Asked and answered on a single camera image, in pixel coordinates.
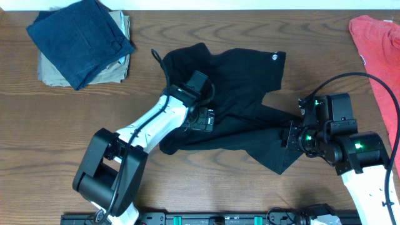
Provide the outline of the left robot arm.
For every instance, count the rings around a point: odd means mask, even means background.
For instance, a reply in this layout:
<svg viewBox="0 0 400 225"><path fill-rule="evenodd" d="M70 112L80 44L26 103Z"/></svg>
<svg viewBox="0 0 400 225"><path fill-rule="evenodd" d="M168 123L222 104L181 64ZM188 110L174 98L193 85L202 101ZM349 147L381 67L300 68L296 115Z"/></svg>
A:
<svg viewBox="0 0 400 225"><path fill-rule="evenodd" d="M169 84L156 105L132 124L115 132L98 130L79 165L72 187L97 207L71 224L135 224L133 200L139 190L149 153L177 128L211 132L214 111L205 107L215 90L210 79L194 71L189 81Z"/></svg>

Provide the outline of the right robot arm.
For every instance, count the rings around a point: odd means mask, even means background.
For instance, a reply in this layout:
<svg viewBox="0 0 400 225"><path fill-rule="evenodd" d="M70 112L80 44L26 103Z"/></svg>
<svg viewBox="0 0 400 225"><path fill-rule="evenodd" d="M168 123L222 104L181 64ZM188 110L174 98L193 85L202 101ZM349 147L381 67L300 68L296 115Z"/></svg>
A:
<svg viewBox="0 0 400 225"><path fill-rule="evenodd" d="M399 201L381 137L359 132L348 94L316 96L291 121L283 148L322 158L341 176L362 224L399 224Z"/></svg>

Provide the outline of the black t-shirt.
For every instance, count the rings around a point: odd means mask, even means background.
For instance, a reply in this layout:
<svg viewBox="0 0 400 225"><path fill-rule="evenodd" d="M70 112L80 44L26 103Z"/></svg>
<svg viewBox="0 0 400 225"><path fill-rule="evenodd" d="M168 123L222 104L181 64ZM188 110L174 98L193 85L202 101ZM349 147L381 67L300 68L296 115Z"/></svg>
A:
<svg viewBox="0 0 400 225"><path fill-rule="evenodd" d="M194 71L214 84L207 108L214 110L211 132L177 128L159 144L172 155L178 150L244 150L257 162L282 174L301 155L281 147L282 135L300 118L262 104L266 93L281 88L285 52L230 49L211 54L204 43L169 52L163 59L171 84L182 84Z"/></svg>

